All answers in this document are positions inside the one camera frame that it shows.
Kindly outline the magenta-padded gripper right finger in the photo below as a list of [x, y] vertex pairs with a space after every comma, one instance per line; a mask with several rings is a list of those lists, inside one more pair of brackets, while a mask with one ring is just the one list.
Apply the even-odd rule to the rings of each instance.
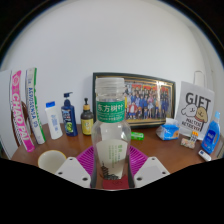
[[131, 146], [129, 153], [128, 183], [131, 188], [140, 188], [169, 175], [169, 171], [156, 157], [147, 157]]

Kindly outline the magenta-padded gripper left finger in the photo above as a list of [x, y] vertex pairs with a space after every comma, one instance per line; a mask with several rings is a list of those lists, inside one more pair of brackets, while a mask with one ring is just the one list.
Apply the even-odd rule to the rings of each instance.
[[77, 157], [68, 157], [55, 175], [84, 188], [95, 187], [96, 167], [93, 147], [87, 148]]

